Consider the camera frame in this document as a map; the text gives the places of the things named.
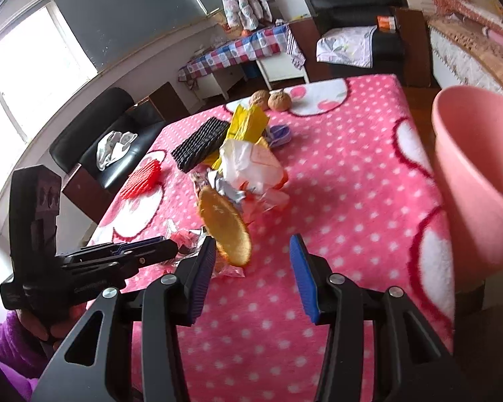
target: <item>checkered tablecloth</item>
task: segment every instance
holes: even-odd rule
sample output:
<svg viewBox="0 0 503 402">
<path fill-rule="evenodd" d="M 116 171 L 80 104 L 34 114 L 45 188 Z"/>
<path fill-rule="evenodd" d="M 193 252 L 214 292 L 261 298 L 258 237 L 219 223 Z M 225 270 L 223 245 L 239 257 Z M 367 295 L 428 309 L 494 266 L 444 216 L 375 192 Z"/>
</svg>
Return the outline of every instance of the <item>checkered tablecloth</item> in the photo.
<svg viewBox="0 0 503 402">
<path fill-rule="evenodd" d="M 268 27 L 246 38 L 229 42 L 223 47 L 189 61 L 179 69 L 179 81 L 191 81 L 217 69 L 256 60 L 259 57 L 273 56 L 282 51 L 286 52 L 288 34 L 290 34 L 290 28 L 287 24 L 283 24 Z"/>
</svg>

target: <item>person's arm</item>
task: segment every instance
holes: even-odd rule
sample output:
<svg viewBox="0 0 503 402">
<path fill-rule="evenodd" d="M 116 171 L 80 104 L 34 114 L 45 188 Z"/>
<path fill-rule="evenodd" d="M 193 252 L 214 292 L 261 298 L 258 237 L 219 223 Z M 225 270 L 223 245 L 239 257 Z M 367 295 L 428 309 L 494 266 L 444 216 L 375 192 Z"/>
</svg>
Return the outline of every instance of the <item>person's arm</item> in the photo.
<svg viewBox="0 0 503 402">
<path fill-rule="evenodd" d="M 15 311 L 0 324 L 0 362 L 26 378 L 39 378 L 47 358 L 39 341 L 24 329 Z"/>
</svg>

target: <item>black armchair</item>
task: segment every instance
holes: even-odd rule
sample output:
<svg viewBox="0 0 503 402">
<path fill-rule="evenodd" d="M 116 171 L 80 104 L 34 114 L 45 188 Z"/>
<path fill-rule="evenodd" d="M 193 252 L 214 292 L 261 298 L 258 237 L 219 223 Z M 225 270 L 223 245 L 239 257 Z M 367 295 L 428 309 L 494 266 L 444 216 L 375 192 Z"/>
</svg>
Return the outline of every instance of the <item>black armchair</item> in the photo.
<svg viewBox="0 0 503 402">
<path fill-rule="evenodd" d="M 334 28 L 376 25 L 377 16 L 394 16 L 392 7 L 405 7 L 405 0 L 310 0 L 321 35 Z M 397 32 L 377 30 L 373 35 L 373 67 L 330 64 L 334 77 L 366 74 L 396 74 L 404 80 L 404 45 Z"/>
<path fill-rule="evenodd" d="M 150 101 L 132 106 L 134 100 L 126 91 L 105 90 L 49 148 L 54 161 L 68 174 L 63 194 L 96 223 L 166 125 Z M 138 138 L 123 158 L 100 171 L 97 145 L 111 131 L 130 131 L 137 133 Z"/>
</svg>

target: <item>pink bucket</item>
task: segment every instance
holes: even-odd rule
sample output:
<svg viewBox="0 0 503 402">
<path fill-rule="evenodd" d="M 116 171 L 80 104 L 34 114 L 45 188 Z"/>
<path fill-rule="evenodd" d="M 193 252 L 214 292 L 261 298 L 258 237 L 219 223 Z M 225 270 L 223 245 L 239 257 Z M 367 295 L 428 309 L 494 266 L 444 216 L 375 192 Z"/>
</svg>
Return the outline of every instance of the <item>pink bucket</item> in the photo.
<svg viewBox="0 0 503 402">
<path fill-rule="evenodd" d="M 434 101 L 432 125 L 456 289 L 468 291 L 503 268 L 503 97 L 448 88 Z"/>
</svg>

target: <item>pink tablecloth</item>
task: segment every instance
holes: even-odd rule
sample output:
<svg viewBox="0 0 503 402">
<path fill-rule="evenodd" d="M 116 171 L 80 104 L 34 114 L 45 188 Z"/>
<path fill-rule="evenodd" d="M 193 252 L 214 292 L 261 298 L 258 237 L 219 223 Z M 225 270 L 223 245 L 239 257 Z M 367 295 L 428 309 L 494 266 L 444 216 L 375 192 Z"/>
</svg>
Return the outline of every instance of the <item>pink tablecloth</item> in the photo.
<svg viewBox="0 0 503 402">
<path fill-rule="evenodd" d="M 250 226 L 254 244 L 245 278 L 213 279 L 202 316 L 178 330 L 192 400 L 312 400 L 327 328 L 305 316 L 288 257 L 289 237 L 300 232 L 310 252 L 360 286 L 401 286 L 452 346 L 452 256 L 440 195 L 406 104 L 393 76 L 347 80 L 349 95 L 322 115 L 269 112 L 286 123 L 292 141 L 275 150 L 287 169 L 290 206 Z M 126 204 L 114 201 L 92 243 L 164 234 L 201 225 L 190 178 L 169 152 L 215 108 L 166 127 L 149 156 L 163 158 L 163 186 Z M 161 275 L 152 266 L 127 289 Z M 366 325 L 363 400 L 371 400 L 372 327 Z M 141 385 L 139 325 L 134 330 L 133 382 Z"/>
</svg>

